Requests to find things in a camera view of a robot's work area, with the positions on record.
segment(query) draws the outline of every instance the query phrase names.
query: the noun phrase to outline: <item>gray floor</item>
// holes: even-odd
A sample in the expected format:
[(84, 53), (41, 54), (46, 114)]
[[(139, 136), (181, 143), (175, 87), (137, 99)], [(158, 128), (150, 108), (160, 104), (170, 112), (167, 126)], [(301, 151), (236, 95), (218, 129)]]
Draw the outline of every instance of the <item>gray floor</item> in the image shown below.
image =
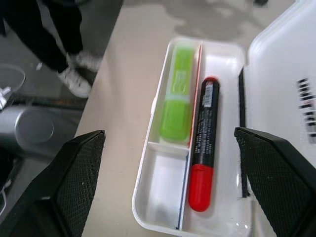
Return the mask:
[[(53, 22), (47, 8), (39, 2), (43, 25), (55, 36), (57, 44), (62, 49)], [(92, 0), (81, 7), (81, 34), (84, 48), (95, 54), (103, 55), (110, 39), (121, 4), (118, 0)], [(75, 98), (56, 76), (45, 65), (40, 70), (37, 66), (40, 60), (25, 47), (16, 34), (6, 25), (7, 37), (0, 37), (0, 64), (9, 63), (21, 67), (26, 73), (26, 81), (19, 90), (20, 94), (30, 96), (45, 96), (52, 98)], [(90, 81), (95, 74), (88, 75)], [(0, 68), (0, 86), (9, 83), (18, 85), (21, 75)]]
[[(58, 45), (60, 39), (49, 17), (48, 10), (41, 3), (40, 10), (44, 26), (56, 37)], [(81, 7), (83, 21), (81, 34), (83, 45), (96, 54), (103, 55), (110, 39), (121, 4), (119, 0), (92, 0), (88, 5)], [(40, 61), (26, 48), (16, 34), (6, 25), (7, 37), (0, 37), (0, 64), (9, 63), (22, 68), (26, 73), (26, 81), (19, 90), (20, 94), (29, 96), (43, 96), (61, 99), (75, 99), (62, 85), (55, 72), (45, 65), (37, 70)], [(91, 80), (95, 74), (87, 74)], [(10, 70), (0, 68), (0, 87), (4, 84), (15, 86), (21, 80), (21, 75)], [(71, 118), (74, 123), (79, 122), (81, 112), (60, 112), (60, 116)], [(7, 207), (0, 217), (0, 223), (14, 206), (29, 183), (43, 170), (49, 162), (40, 158), (25, 159), (20, 172), (11, 185), (7, 194)]]

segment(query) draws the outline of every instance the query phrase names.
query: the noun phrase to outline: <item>person's leg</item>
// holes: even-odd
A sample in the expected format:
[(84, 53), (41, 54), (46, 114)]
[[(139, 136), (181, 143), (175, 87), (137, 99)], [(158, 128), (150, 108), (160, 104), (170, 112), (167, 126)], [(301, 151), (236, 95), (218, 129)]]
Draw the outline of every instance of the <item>person's leg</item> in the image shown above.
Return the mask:
[(82, 16), (79, 8), (63, 6), (50, 0), (44, 2), (48, 7), (65, 51), (69, 54), (81, 52), (83, 49), (80, 33)]
[(0, 0), (1, 12), (20, 40), (49, 68), (62, 72), (66, 57), (43, 27), (36, 0)]

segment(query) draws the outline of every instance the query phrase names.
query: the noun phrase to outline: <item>green highlighter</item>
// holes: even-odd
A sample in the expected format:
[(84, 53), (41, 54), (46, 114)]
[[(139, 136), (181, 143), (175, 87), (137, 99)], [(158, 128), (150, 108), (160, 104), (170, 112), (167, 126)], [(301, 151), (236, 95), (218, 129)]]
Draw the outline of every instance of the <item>green highlighter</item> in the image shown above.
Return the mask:
[(194, 50), (176, 46), (172, 53), (160, 136), (168, 142), (185, 141), (190, 133), (190, 87)]

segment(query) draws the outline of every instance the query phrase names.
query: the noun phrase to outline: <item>white plastic tray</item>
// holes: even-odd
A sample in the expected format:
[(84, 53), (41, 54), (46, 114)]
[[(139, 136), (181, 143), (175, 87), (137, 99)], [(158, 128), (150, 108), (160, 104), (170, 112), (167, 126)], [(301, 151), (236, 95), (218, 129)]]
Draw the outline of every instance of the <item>white plastic tray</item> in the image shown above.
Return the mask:
[[(180, 44), (196, 49), (193, 78), (200, 52), (198, 86), (207, 76), (217, 77), (221, 86), (212, 203), (203, 213), (193, 211), (187, 201), (191, 144), (166, 143), (158, 134), (172, 51)], [(241, 198), (239, 148), (233, 136), (235, 127), (239, 126), (238, 76), (243, 66), (244, 53), (233, 44), (190, 38), (170, 42), (132, 200), (134, 217), (144, 228), (178, 236), (244, 237), (249, 234), (251, 200)]]

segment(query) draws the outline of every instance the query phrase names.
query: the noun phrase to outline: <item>table surface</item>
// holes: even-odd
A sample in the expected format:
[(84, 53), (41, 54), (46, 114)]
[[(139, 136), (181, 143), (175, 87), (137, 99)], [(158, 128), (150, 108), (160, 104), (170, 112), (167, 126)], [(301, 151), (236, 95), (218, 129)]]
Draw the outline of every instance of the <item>table surface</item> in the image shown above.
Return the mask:
[(180, 35), (229, 41), (246, 52), (293, 3), (271, 0), (255, 8), (247, 0), (124, 2), (77, 130), (102, 129), (107, 136), (83, 237), (166, 236), (142, 228), (131, 202), (169, 41)]

